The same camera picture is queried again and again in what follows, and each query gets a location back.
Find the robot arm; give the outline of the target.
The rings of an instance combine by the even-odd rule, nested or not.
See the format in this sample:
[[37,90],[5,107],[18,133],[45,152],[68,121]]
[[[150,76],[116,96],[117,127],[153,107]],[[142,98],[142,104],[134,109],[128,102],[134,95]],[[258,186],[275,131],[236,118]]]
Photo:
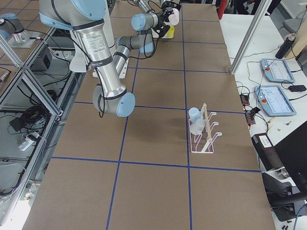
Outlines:
[[127,117],[135,97],[120,82],[115,62],[103,31],[108,13],[104,0],[41,0],[39,14],[47,26],[73,31],[86,64],[95,69],[100,82],[93,92],[95,108],[105,114]]
[[117,49],[113,55],[116,71],[120,78],[125,77],[123,69],[127,66],[132,50],[144,54],[144,59],[151,58],[156,51],[159,39],[174,37],[175,26],[179,23],[181,5],[173,0],[161,0],[160,11],[154,10],[148,0],[129,0],[142,13],[131,18],[131,26],[136,35],[122,36],[117,39]]

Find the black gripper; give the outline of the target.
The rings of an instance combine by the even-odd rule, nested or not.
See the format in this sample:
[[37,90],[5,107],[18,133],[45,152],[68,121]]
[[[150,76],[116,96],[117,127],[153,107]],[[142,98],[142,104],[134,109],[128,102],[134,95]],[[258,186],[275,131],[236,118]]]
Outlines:
[[154,28],[154,31],[158,34],[158,37],[164,37],[169,28],[171,27],[165,22],[169,22],[168,17],[171,12],[179,11],[179,2],[175,2],[174,0],[161,0],[161,11],[156,13],[158,17],[158,23]]

